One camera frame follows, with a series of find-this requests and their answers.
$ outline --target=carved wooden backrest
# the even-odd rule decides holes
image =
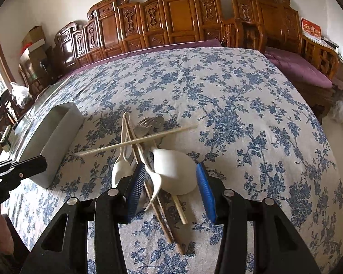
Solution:
[[[129,51],[222,39],[220,0],[103,0],[88,23],[70,23],[56,35],[66,70]]]
[[[300,53],[301,27],[290,0],[231,0],[235,17],[264,24],[267,46]]]

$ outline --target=floral tablecloth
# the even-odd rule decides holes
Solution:
[[[52,187],[45,190],[24,180],[3,205],[29,249],[66,199],[95,198],[110,188],[118,150],[84,159],[73,154],[118,143],[121,117],[128,111],[134,122],[161,115],[165,129],[197,123],[197,130],[165,137],[160,147],[204,161],[211,176],[245,198],[274,198],[323,273],[342,256],[343,187],[329,143],[303,98],[259,52],[170,50],[76,73],[39,110],[15,152],[53,106],[68,101],[74,101],[86,119]],[[170,196],[162,195],[187,254],[181,256],[175,244],[166,242],[150,209],[120,226],[129,272],[213,273],[222,226],[207,219],[198,189],[180,196],[189,220],[186,226]],[[247,272],[252,272],[251,224],[248,228]],[[93,223],[88,229],[88,268],[95,273]]]

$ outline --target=plastic spoon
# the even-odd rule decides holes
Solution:
[[[134,131],[131,127],[129,127],[128,123],[125,123],[125,126],[127,127],[127,130],[129,132],[132,133],[133,136],[135,136]],[[137,150],[139,152],[140,155],[140,159],[141,161],[145,164],[145,169],[146,172],[149,174],[151,181],[153,182],[153,186],[154,186],[154,191],[153,191],[153,195],[151,196],[150,202],[147,205],[147,207],[145,208],[145,210],[149,209],[149,207],[151,206],[151,204],[154,202],[156,196],[158,195],[160,188],[161,188],[161,176],[158,173],[155,173],[151,170],[150,165],[148,164],[148,161],[144,155],[144,152],[142,150],[142,147],[139,143],[136,143],[137,146]]]
[[[126,112],[122,117],[121,143],[126,140]],[[131,165],[125,158],[125,147],[121,147],[121,153],[115,161],[112,170],[112,188],[116,188],[123,177],[131,176],[133,173]]]
[[[182,224],[185,225],[188,222],[177,195],[188,194],[196,188],[196,163],[185,153],[159,149],[155,144],[150,151],[154,154],[154,170],[162,176],[161,188],[171,194]]]

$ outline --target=open box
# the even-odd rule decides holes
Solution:
[[[51,186],[83,122],[84,117],[74,102],[57,105],[48,112],[17,158],[17,161],[24,161],[40,154],[46,158],[46,171],[31,177],[31,180],[43,188]]]

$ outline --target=pink seat cushion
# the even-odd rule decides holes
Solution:
[[[264,55],[290,81],[305,82],[316,87],[332,87],[332,82],[323,73],[298,54],[266,47]]]

